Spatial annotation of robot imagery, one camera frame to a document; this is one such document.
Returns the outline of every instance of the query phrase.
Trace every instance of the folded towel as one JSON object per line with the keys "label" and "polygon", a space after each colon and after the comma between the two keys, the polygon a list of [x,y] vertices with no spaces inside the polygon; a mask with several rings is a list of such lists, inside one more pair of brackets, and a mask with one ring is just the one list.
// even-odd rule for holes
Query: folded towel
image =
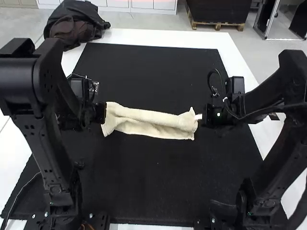
{"label": "folded towel", "polygon": [[198,122],[193,108],[180,115],[130,109],[115,102],[106,103],[106,121],[101,125],[104,136],[114,130],[164,139],[191,139]]}

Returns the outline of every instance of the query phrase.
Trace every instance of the black rubber mat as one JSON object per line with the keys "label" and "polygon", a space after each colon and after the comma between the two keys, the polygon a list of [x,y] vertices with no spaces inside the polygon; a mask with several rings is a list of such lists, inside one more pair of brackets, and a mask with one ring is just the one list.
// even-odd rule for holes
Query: black rubber mat
{"label": "black rubber mat", "polygon": [[[173,114],[191,106],[201,113],[209,102],[206,75],[227,73],[217,50],[87,44],[74,70],[100,82],[100,101]],[[219,86],[219,79],[212,84]],[[243,178],[262,159],[249,127],[218,137],[199,127],[195,141],[164,140],[119,132],[104,138],[91,131],[62,132],[68,154],[83,159],[80,171],[85,213],[106,211],[112,222],[192,226],[207,219],[209,200],[234,204]],[[36,172],[31,157],[5,207]],[[13,218],[44,211],[38,178],[18,202]]]}

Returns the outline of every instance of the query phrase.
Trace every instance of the gray floor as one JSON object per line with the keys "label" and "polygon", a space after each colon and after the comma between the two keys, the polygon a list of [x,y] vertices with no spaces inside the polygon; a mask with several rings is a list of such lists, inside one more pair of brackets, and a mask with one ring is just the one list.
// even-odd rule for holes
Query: gray floor
{"label": "gray floor", "polygon": [[[40,44],[44,26],[52,10],[0,8],[0,46],[13,37],[30,37]],[[177,15],[143,13],[100,12],[110,21],[112,28],[159,29],[192,31],[183,4],[178,5]],[[284,49],[302,49],[307,54],[307,41],[263,41],[253,30],[256,13],[248,15],[244,32],[233,27],[222,27],[228,32],[257,81],[264,81],[278,68],[278,54]],[[287,30],[289,20],[280,13],[274,21],[271,38],[294,38]],[[197,31],[214,31],[212,26],[200,26]]]}

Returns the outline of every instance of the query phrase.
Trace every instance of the black jacket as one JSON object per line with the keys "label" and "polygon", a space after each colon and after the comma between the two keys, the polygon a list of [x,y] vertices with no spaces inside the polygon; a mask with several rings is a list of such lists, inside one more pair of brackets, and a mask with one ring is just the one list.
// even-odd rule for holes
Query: black jacket
{"label": "black jacket", "polygon": [[64,0],[51,14],[44,28],[44,38],[61,38],[65,51],[81,42],[102,37],[111,24],[98,15],[98,7],[89,1]]}

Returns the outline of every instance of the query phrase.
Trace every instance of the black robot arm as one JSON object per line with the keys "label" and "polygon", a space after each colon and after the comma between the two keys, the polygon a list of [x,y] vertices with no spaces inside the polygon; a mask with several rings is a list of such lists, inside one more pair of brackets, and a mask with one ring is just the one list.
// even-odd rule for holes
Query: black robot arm
{"label": "black robot arm", "polygon": [[[286,114],[282,131],[260,168],[246,178],[237,194],[235,229],[296,229],[307,214],[299,203],[285,225],[272,223],[287,188],[307,167],[307,57],[303,51],[285,50],[279,55],[279,69],[254,90],[245,93],[244,78],[227,80],[225,96],[213,94],[205,106],[203,126],[210,128],[256,124],[268,114]],[[304,193],[301,202],[306,202]],[[214,218],[229,206],[213,201]]]}
{"label": "black robot arm", "polygon": [[106,106],[94,104],[90,79],[67,81],[61,66],[63,44],[46,39],[35,50],[30,39],[15,38],[0,50],[0,108],[25,136],[41,171],[47,215],[46,228],[81,226],[79,175],[61,139],[59,127],[83,130],[104,123]]}

